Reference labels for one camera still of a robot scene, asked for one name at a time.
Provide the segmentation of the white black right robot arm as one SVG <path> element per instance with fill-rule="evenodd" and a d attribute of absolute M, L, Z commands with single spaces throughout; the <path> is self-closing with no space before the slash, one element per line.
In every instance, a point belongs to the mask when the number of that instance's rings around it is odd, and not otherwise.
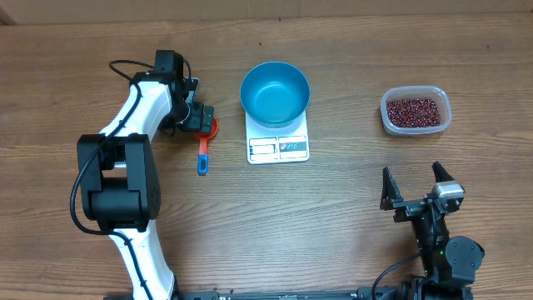
<path fill-rule="evenodd" d="M 460 209 L 466 190 L 442 167 L 432 164 L 436 183 L 423 198 L 405 200 L 390 169 L 384 168 L 380 209 L 393 211 L 397 223 L 411 223 L 418 253 L 382 272 L 371 286 L 373 299 L 472 299 L 471 284 L 485 256 L 484 248 L 464 237 L 451 237 L 445 216 Z M 378 283 L 385 275 L 421 259 L 424 275 L 412 277 L 393 290 Z"/>

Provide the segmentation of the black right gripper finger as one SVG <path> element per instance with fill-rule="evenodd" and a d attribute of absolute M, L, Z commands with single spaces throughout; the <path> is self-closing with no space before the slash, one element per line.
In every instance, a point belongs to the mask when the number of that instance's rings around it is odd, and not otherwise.
<path fill-rule="evenodd" d="M 440 162 L 435 161 L 432 164 L 432 170 L 437 183 L 454 181 L 455 179 L 444 169 Z"/>
<path fill-rule="evenodd" d="M 389 167 L 385 167 L 382 171 L 383 187 L 380 200 L 381 210 L 392 210 L 397 203 L 403 201 L 403 197 L 396 184 L 396 181 L 391 175 Z"/>

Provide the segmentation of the orange scoop blue handle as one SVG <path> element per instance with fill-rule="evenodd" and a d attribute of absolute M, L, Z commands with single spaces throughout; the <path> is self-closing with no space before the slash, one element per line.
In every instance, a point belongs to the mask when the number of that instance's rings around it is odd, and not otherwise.
<path fill-rule="evenodd" d="M 197 173 L 199 176 L 205 176 L 208 172 L 208 143 L 217 135 L 219 130 L 218 121 L 213 118 L 212 131 L 209 134 L 197 132 L 195 136 L 200 141 L 198 159 L 197 159 Z"/>

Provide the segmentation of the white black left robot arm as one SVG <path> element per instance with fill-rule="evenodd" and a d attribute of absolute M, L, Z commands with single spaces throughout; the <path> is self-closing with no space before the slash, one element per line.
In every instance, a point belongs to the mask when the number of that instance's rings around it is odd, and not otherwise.
<path fill-rule="evenodd" d="M 77 142 L 79 173 L 70 214 L 84 233 L 108 236 L 132 280 L 131 299 L 183 299 L 157 235 L 162 195 L 151 142 L 158 131 L 181 130 L 200 139 L 197 171 L 207 173 L 207 143 L 218 132 L 214 108 L 196 101 L 199 80 L 174 50 L 127 78 L 129 95 L 98 134 Z"/>

